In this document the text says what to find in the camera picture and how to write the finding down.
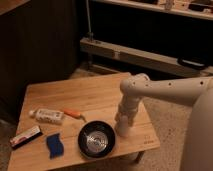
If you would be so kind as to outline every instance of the metal bowl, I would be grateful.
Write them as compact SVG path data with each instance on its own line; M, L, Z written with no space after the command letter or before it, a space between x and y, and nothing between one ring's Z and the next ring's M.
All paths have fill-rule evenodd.
M86 157L104 157L112 151L115 145L115 133L107 123L92 121L81 129L78 145Z

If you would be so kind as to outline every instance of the gray carpet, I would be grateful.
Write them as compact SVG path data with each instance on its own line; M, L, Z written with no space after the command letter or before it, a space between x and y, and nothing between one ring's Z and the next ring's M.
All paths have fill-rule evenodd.
M94 75L97 74L78 69L71 79ZM132 164L131 161L136 157L136 154L132 154L60 170L178 171L191 108L151 98L144 98L143 102L160 139L160 148L146 151L139 164ZM11 153L9 138L15 134L15 130L16 126L0 121L1 171L7 170Z

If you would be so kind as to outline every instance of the sponge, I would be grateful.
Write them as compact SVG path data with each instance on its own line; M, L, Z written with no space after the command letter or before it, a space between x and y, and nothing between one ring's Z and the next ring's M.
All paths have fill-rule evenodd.
M64 154L64 146L59 139L59 133L50 135L46 138L46 143L50 151L50 159Z

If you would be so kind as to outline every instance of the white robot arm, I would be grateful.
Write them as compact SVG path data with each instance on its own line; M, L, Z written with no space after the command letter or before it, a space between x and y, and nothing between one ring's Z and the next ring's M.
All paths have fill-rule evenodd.
M120 89L123 97L115 119L119 123L125 117L129 126L143 96L193 106L181 170L213 170L213 77L151 81L139 74L123 80Z

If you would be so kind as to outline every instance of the wooden table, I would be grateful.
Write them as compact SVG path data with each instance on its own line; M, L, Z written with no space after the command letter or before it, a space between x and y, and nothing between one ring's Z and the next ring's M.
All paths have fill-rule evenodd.
M19 7L30 0L1 0L0 1L0 15L9 12L16 7Z
M77 144L79 131L85 124L82 120L66 116L62 125L38 123L28 116L28 112L37 108L77 109L82 111L87 121L105 121L114 128L114 116L122 97L119 84L128 76L130 76L128 73L121 73L29 85L17 134L34 125L40 125L43 135L13 151L8 170L39 171L91 162L82 157ZM60 133L65 151L63 156L49 159L45 140L48 135L54 133ZM116 135L113 151L103 159L141 152L159 146L158 137L141 102L129 137L121 138Z

